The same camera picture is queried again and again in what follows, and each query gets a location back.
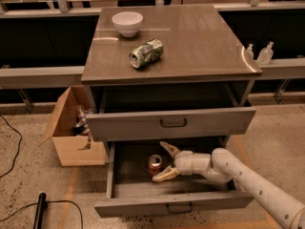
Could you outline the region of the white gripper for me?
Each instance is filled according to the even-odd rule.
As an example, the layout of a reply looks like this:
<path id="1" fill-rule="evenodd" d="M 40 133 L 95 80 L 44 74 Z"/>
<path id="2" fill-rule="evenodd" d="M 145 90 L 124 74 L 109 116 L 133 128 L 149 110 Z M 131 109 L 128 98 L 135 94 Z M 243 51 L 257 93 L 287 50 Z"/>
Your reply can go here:
<path id="1" fill-rule="evenodd" d="M 169 165 L 161 173 L 155 175 L 152 180 L 154 182 L 162 182 L 182 176 L 201 175 L 205 176 L 212 168 L 211 156 L 209 154 L 194 153 L 192 151 L 181 151 L 165 141 L 159 142 L 171 157 L 174 157 L 174 165 Z"/>

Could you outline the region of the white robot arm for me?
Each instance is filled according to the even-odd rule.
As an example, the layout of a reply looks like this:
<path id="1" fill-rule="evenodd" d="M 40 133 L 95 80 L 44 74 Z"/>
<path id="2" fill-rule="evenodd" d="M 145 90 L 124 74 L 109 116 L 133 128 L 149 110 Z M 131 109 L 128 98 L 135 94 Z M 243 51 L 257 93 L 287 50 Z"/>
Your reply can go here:
<path id="1" fill-rule="evenodd" d="M 164 141 L 160 146 L 173 158 L 174 166 L 169 165 L 154 176 L 153 181 L 161 182 L 179 175 L 201 175 L 214 182 L 235 179 L 283 229 L 305 229 L 305 204 L 247 167 L 227 149 L 216 148 L 211 154 L 200 154 L 180 151 Z"/>

